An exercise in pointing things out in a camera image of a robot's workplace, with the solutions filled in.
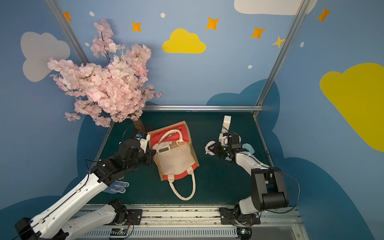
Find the tall white box clock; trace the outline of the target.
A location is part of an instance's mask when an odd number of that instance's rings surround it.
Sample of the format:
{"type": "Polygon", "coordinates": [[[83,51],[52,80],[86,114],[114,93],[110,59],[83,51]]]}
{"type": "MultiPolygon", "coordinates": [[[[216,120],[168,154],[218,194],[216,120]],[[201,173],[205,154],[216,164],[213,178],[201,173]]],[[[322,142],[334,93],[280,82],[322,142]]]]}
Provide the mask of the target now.
{"type": "Polygon", "coordinates": [[[221,133],[225,134],[225,133],[229,132],[230,124],[231,124],[231,119],[232,119],[231,116],[224,116],[221,133]]]}

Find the pink round alarm clock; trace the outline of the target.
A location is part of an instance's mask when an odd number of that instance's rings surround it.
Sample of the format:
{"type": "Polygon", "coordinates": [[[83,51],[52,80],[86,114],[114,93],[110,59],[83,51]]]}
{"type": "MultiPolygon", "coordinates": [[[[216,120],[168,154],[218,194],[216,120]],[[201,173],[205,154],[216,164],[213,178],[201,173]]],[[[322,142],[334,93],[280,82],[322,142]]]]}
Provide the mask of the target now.
{"type": "Polygon", "coordinates": [[[213,147],[215,146],[216,142],[215,141],[210,141],[207,143],[205,146],[205,152],[207,155],[214,156],[215,153],[212,152],[213,147]]]}

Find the red burlap canvas bag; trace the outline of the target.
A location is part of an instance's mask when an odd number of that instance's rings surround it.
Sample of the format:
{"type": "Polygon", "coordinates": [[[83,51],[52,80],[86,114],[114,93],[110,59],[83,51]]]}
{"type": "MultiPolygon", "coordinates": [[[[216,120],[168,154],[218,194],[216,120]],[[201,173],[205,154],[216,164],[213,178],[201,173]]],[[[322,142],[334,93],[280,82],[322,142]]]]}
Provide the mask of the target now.
{"type": "Polygon", "coordinates": [[[156,150],[154,162],[162,181],[169,183],[173,193],[182,201],[189,201],[196,192],[195,170],[199,166],[189,127],[185,121],[149,132],[150,149],[156,150]],[[170,146],[171,150],[158,153],[159,147],[170,146]],[[192,192],[183,197],[175,188],[174,181],[192,177],[192,192]]]}

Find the white rectangular alarm clock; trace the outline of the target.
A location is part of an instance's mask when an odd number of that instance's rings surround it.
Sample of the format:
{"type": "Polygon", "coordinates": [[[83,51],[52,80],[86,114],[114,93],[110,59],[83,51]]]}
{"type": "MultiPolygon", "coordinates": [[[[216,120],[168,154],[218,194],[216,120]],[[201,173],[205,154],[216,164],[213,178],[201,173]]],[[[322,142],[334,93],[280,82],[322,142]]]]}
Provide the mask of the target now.
{"type": "Polygon", "coordinates": [[[228,134],[227,133],[220,133],[219,134],[219,141],[222,146],[228,145],[228,134]]]}

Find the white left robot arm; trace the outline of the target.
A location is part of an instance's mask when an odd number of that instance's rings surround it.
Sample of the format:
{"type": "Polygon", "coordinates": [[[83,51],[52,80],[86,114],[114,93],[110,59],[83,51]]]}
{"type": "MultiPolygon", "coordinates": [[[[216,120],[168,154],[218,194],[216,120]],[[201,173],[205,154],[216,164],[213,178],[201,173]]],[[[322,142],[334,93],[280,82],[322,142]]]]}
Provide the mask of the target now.
{"type": "Polygon", "coordinates": [[[98,161],[64,197],[33,218],[22,218],[15,228],[21,240],[74,240],[102,225],[123,224],[128,219],[127,208],[119,200],[113,200],[101,209],[77,220],[71,217],[99,193],[127,171],[140,165],[150,166],[156,153],[148,146],[149,138],[129,139],[119,144],[118,151],[98,161]]]}

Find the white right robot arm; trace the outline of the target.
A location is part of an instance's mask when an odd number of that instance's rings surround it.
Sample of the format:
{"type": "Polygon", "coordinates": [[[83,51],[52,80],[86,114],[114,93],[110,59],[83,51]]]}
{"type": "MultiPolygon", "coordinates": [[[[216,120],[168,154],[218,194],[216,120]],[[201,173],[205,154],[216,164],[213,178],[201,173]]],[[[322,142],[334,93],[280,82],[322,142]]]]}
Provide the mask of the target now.
{"type": "Polygon", "coordinates": [[[259,225],[260,212],[289,206],[283,173],[259,161],[253,147],[242,144],[237,133],[220,134],[219,142],[211,141],[205,147],[206,153],[236,163],[251,177],[251,195],[240,200],[232,209],[219,208],[223,225],[259,225]]]}

